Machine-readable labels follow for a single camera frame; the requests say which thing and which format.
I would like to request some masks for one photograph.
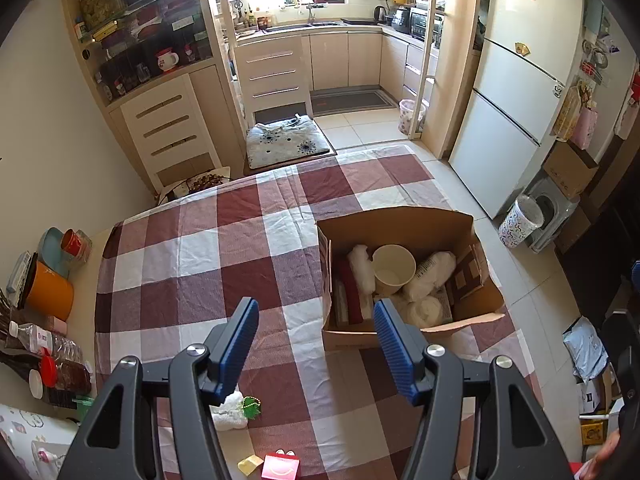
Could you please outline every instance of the human hand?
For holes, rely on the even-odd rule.
[[[602,449],[587,464],[587,467],[580,473],[579,480],[596,480],[600,474],[603,464],[609,460],[618,442],[620,441],[620,430],[616,430],[609,435]]]

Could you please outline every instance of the glass shelf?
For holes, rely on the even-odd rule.
[[[152,3],[155,3],[157,1],[158,0],[138,0],[132,3],[126,9],[119,10],[118,12],[114,12],[110,17],[108,17],[108,19],[100,23],[100,25],[97,25],[96,27],[92,28],[88,33],[83,35],[82,38],[80,38],[81,43],[91,41],[91,38],[94,36],[94,34],[98,30],[103,28],[105,25],[107,25],[109,22],[117,22],[118,20],[125,18],[126,16],[130,16],[138,12],[140,9],[143,9],[144,7],[151,5]]]

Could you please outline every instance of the water bottle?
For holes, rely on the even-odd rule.
[[[17,338],[32,354],[50,355],[55,360],[66,359],[82,364],[82,350],[78,344],[66,337],[44,330],[33,323],[18,326],[9,323],[9,334]]]

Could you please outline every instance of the green ornament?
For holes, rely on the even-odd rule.
[[[248,419],[252,419],[260,415],[260,400],[255,397],[247,396],[242,400],[242,412]]]

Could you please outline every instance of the red bottle cap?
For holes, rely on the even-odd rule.
[[[44,356],[40,361],[40,376],[42,383],[49,388],[54,388],[58,382],[58,369],[56,362],[50,356]]]

